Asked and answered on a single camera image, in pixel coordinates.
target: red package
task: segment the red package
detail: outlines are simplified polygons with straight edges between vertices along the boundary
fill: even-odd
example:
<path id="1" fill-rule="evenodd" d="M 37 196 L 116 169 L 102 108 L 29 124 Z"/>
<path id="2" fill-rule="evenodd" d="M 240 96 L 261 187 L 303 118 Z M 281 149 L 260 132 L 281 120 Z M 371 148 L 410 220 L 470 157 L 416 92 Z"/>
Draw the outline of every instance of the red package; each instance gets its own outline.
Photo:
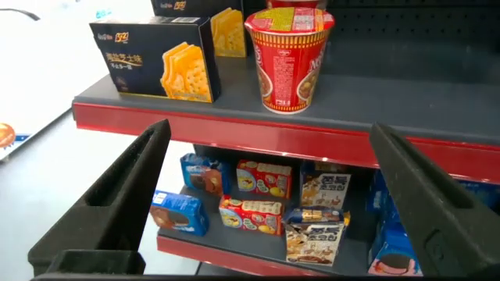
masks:
<path id="1" fill-rule="evenodd" d="M 241 160 L 236 168 L 240 191 L 290 199 L 291 167 Z"/>
<path id="2" fill-rule="evenodd" d="M 240 201 L 224 195 L 220 199 L 219 212 L 225 226 L 244 230 L 281 235 L 281 217 L 284 207 L 273 201 Z"/>

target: snack box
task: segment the snack box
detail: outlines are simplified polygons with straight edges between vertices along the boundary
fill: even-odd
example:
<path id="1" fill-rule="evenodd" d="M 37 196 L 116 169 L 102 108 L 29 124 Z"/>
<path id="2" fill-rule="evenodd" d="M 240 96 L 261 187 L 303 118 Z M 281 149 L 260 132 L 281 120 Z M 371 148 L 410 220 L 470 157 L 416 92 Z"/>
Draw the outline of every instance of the snack box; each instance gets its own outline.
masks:
<path id="1" fill-rule="evenodd" d="M 203 236 L 209 229 L 209 218 L 203 203 L 192 196 L 157 190 L 150 213 L 161 228 L 175 229 Z"/>
<path id="2" fill-rule="evenodd" d="M 457 180 L 469 192 L 487 205 L 493 208 L 500 199 L 500 186 L 491 183 L 477 183 L 467 180 Z M 383 210 L 383 206 L 388 206 L 388 210 Z M 373 213 L 388 212 L 391 217 L 397 217 L 397 211 L 394 202 L 389 194 L 388 187 L 385 183 L 384 176 L 380 170 L 375 172 L 373 181 L 370 185 L 370 192 L 366 201 L 366 210 Z"/>
<path id="3" fill-rule="evenodd" d="M 422 276 L 419 262 L 403 226 L 383 223 L 369 251 L 369 274 Z"/>
<path id="4" fill-rule="evenodd" d="M 218 196 L 230 193 L 230 168 L 226 163 L 188 153 L 180 158 L 180 166 L 187 187 Z"/>
<path id="5" fill-rule="evenodd" d="M 300 169 L 301 206 L 342 209 L 351 174 L 345 165 L 304 161 Z"/>
<path id="6" fill-rule="evenodd" d="M 120 93 L 202 102 L 220 95 L 209 18 L 154 16 L 90 26 Z"/>
<path id="7" fill-rule="evenodd" d="M 295 208 L 284 217 L 287 261 L 332 266 L 350 215 L 321 207 Z"/>
<path id="8" fill-rule="evenodd" d="M 280 236 L 282 234 L 281 218 L 284 206 L 280 202 L 236 200 L 223 195 L 219 212 L 225 226 L 259 230 L 263 233 Z"/>
<path id="9" fill-rule="evenodd" d="M 241 160 L 236 168 L 241 191 L 290 199 L 291 167 Z"/>
<path id="10" fill-rule="evenodd" d="M 217 56 L 246 57 L 241 0 L 152 0 L 157 16 L 211 16 Z"/>

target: orange object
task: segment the orange object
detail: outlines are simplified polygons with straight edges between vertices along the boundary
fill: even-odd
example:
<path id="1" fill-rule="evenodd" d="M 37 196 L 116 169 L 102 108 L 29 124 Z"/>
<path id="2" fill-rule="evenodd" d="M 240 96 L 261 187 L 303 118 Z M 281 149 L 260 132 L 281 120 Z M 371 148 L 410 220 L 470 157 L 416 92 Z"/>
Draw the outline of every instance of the orange object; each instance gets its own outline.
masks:
<path id="1" fill-rule="evenodd" d="M 0 123 L 0 148 L 6 148 L 16 140 L 16 132 L 5 123 Z"/>
<path id="2" fill-rule="evenodd" d="M 281 235 L 281 217 L 284 206 L 273 201 L 240 201 L 224 195 L 220 199 L 219 212 L 225 226 L 258 230 L 263 233 Z"/>

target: gray shelf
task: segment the gray shelf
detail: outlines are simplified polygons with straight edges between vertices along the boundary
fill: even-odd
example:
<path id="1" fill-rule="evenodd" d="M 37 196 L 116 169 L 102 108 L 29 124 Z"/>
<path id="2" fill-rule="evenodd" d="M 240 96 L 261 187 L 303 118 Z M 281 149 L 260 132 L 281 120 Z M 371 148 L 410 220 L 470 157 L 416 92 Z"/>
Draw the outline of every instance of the gray shelf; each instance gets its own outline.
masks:
<path id="1" fill-rule="evenodd" d="M 292 189 L 292 202 L 298 199 L 298 188 Z M 342 238 L 340 250 L 335 258 L 333 267 L 323 265 L 290 264 L 285 261 L 285 237 L 277 237 L 265 233 L 232 229 L 224 226 L 219 214 L 218 197 L 211 194 L 198 192 L 184 187 L 182 194 L 197 197 L 203 201 L 208 213 L 210 227 L 203 237 L 182 233 L 171 229 L 160 229 L 158 235 L 205 247 L 212 247 L 222 251 L 274 261 L 285 265 L 296 266 L 303 269 L 314 270 L 329 275 L 361 276 L 368 270 L 368 250 L 375 232 L 376 219 L 373 214 L 365 211 L 366 188 L 349 187 L 345 210 L 352 213 L 352 224 L 347 228 Z M 269 200 L 270 197 L 256 194 L 241 194 L 237 186 L 231 191 L 231 196 L 248 200 Z M 283 201 L 287 208 L 290 203 Z"/>
<path id="2" fill-rule="evenodd" d="M 495 50 L 334 39 L 328 43 L 312 105 L 293 116 L 262 106 L 253 57 L 218 58 L 223 93 L 213 104 L 120 95 L 108 76 L 74 102 L 340 130 L 367 131 L 382 122 L 408 136 L 500 145 L 500 60 Z"/>

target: store shelf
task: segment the store shelf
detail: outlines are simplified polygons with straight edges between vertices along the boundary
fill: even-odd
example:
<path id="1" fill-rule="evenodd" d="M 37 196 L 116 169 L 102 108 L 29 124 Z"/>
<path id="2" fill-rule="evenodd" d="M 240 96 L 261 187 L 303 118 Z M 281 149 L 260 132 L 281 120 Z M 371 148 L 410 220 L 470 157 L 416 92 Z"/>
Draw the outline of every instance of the store shelf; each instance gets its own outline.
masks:
<path id="1" fill-rule="evenodd" d="M 298 199 L 294 187 L 292 201 Z M 175 230 L 161 229 L 157 238 L 158 250 L 228 269 L 263 276 L 278 275 L 365 275 L 368 269 L 367 255 L 375 232 L 375 217 L 365 211 L 366 188 L 350 186 L 345 210 L 352 213 L 352 224 L 341 241 L 333 267 L 323 265 L 290 264 L 285 261 L 285 237 L 277 237 L 254 231 L 232 229 L 222 224 L 219 214 L 219 198 L 186 187 L 183 194 L 203 201 L 208 212 L 210 227 L 203 237 Z M 240 194 L 238 187 L 232 190 L 235 198 L 269 200 L 271 197 Z"/>
<path id="2" fill-rule="evenodd" d="M 500 183 L 500 62 L 492 50 L 330 42 L 312 105 L 294 116 L 263 108 L 252 57 L 218 59 L 218 67 L 223 93 L 213 104 L 120 95 L 107 76 L 75 97 L 77 126 L 139 134 L 168 118 L 176 141 L 377 167 L 367 131 L 381 122 L 453 176 Z"/>

